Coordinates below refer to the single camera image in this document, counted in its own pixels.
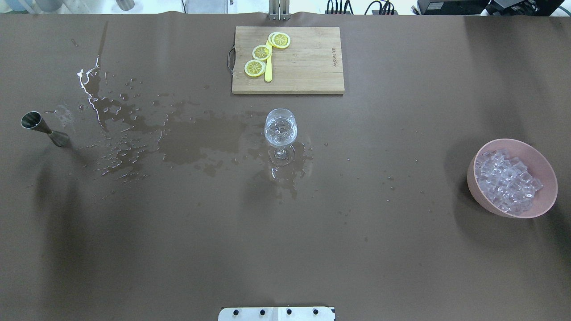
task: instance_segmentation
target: bowl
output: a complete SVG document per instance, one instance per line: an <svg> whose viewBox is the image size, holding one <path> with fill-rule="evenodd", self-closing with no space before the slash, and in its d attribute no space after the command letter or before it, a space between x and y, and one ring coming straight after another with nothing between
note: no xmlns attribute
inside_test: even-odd
<svg viewBox="0 0 571 321"><path fill-rule="evenodd" d="M475 164L476 157L487 151L494 152L498 149L507 149L510 153L510 157L519 157L521 161L527 165L528 172L535 178L539 179L543 184L543 188L538 190L533 198L533 206L529 211L521 213L521 215L513 215L505 211L500 210L496 207L490 200L484 195L478 182L476 180ZM535 218L547 211L555 203L557 198L557 178L555 177L555 172L551 165L545 159L540 152L530 145L517 141L515 139L501 138L491 141L485 145L476 153L470 166L468 167L468 187L470 188L470 193L475 198L478 204L482 205L486 210L507 218Z"/></svg>

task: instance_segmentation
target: cutting board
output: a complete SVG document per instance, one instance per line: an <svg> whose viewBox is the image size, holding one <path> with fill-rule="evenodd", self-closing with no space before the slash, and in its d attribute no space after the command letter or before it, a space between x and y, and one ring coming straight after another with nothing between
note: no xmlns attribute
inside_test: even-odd
<svg viewBox="0 0 571 321"><path fill-rule="evenodd" d="M252 50L265 45L274 31L287 33L291 44L272 49L274 79L244 72ZM236 27L234 94L343 94L343 60L339 27Z"/></svg>

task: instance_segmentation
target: metal jigger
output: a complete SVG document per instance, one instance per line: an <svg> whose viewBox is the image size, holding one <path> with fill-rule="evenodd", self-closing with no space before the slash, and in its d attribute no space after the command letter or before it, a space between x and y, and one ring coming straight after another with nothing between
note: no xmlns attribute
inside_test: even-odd
<svg viewBox="0 0 571 321"><path fill-rule="evenodd" d="M31 111L22 117L22 127L46 133L58 147L65 146L70 140L66 133L51 130L37 111Z"/></svg>

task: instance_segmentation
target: water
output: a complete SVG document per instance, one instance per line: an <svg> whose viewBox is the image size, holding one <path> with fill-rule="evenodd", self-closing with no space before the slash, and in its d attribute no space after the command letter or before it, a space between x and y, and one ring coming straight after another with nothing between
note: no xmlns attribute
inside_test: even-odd
<svg viewBox="0 0 571 321"><path fill-rule="evenodd" d="M275 117L267 121L266 139L274 147L288 146L297 137L297 125L286 117Z"/></svg>

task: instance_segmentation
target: wine glass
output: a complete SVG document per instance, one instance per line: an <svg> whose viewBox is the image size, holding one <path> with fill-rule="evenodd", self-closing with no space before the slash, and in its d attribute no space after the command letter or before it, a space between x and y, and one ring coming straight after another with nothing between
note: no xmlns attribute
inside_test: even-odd
<svg viewBox="0 0 571 321"><path fill-rule="evenodd" d="M297 137L297 124L291 111L284 108L270 111L264 132L266 140L272 146L268 151L270 161L277 166L289 164L295 154L291 143Z"/></svg>

